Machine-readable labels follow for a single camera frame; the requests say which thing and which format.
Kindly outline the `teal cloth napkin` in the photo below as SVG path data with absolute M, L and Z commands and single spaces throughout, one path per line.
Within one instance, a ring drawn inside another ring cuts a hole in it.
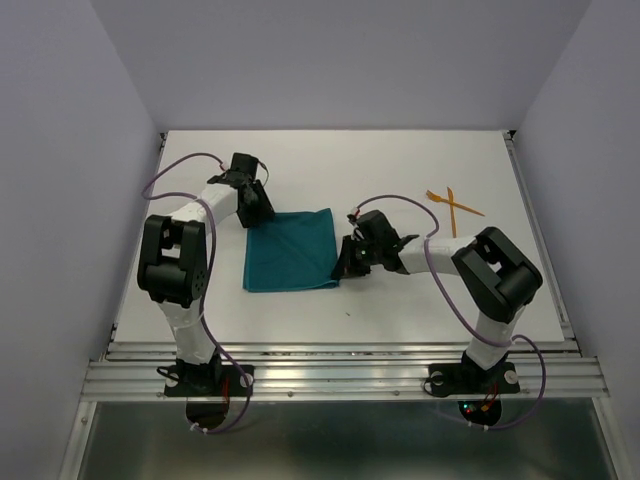
M 335 288 L 337 260 L 331 209 L 277 213 L 247 233 L 243 288 L 250 293 Z

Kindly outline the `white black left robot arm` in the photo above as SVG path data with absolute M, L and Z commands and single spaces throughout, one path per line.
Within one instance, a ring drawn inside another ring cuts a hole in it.
M 229 169 L 168 215 L 143 226 L 137 283 L 164 314 L 173 334 L 175 364 L 161 368 L 168 390 L 187 396 L 217 393 L 224 373 L 221 348 L 205 326 L 203 300 L 211 277 L 216 227 L 237 216 L 246 228 L 274 219 L 264 185 L 254 173 Z

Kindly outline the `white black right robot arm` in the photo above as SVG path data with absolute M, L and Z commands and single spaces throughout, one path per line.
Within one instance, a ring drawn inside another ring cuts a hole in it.
M 506 359 L 515 325 L 543 284 L 542 274 L 528 257 L 497 227 L 471 237 L 433 239 L 395 229 L 366 234 L 357 228 L 342 239 L 331 278 L 342 280 L 368 275 L 374 266 L 400 275 L 428 273 L 454 315 L 471 334 L 460 366 L 463 384 L 482 390 L 496 378 L 496 367 Z M 470 324 L 440 277 L 459 277 L 478 310 Z

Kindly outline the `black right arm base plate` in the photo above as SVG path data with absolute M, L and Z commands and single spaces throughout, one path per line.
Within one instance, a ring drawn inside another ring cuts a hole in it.
M 498 394 L 520 392 L 518 375 L 513 363 L 503 362 L 489 370 L 475 364 L 435 363 L 428 366 L 423 390 L 436 398 L 451 395 L 484 395 L 497 389 Z

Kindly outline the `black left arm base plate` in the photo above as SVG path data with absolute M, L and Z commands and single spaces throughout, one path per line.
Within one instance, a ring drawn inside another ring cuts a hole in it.
M 254 367 L 242 365 L 191 365 L 158 367 L 168 398 L 244 398 L 252 395 Z

